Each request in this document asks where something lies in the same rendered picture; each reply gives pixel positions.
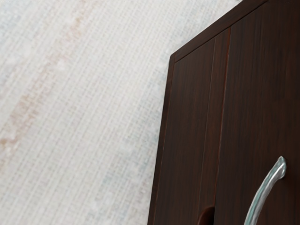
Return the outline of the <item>dark brown wooden drawer cabinet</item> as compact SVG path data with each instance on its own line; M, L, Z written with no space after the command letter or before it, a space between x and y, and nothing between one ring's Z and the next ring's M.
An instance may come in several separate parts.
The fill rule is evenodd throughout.
M147 225L300 225L300 0L242 0L170 57Z

